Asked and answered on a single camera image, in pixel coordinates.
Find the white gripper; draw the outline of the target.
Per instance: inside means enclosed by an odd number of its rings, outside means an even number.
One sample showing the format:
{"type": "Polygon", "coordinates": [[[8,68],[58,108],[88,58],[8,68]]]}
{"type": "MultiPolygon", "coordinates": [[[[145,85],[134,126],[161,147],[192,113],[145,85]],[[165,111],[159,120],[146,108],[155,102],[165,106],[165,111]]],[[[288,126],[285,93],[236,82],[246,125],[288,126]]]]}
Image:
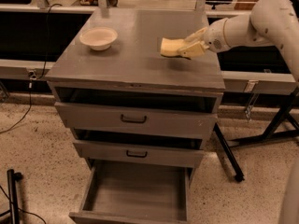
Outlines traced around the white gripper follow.
{"type": "Polygon", "coordinates": [[[214,21],[207,28],[201,28],[200,30],[187,36],[184,39],[185,42],[203,40],[203,37],[205,42],[196,41],[188,44],[179,49],[178,54],[183,58],[191,59],[204,55],[208,49],[215,53],[229,50],[231,47],[229,46],[225,37],[225,25],[227,21],[227,18],[214,21]]]}

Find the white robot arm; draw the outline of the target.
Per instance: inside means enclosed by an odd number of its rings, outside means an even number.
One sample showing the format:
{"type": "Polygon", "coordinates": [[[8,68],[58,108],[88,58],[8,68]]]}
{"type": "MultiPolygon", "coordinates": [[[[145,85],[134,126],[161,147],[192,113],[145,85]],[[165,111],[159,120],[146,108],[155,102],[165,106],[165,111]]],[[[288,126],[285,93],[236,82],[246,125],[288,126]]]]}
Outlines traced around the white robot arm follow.
{"type": "Polygon", "coordinates": [[[288,0],[259,0],[250,14],[214,21],[187,36],[178,54],[201,56],[236,47],[275,46],[293,78],[299,81],[299,22],[288,0]]]}

